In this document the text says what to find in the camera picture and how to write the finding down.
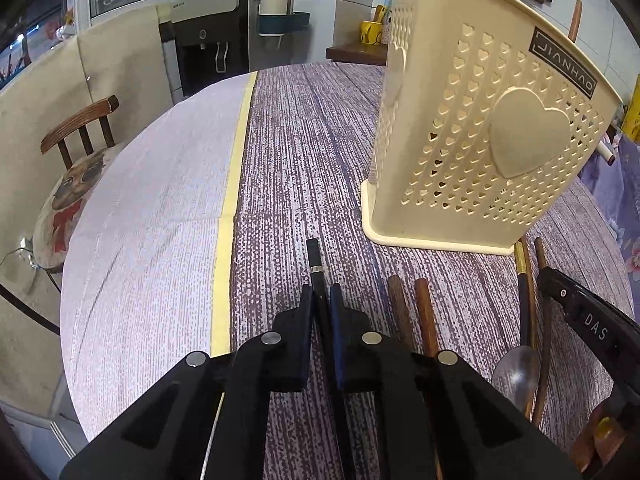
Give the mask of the right hand yellow nails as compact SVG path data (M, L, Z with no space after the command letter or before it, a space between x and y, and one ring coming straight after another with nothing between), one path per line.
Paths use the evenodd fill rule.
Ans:
M582 474L597 457L606 465L622 446L627 433L614 418L605 401L596 406L589 416L587 425L577 437L570 459Z

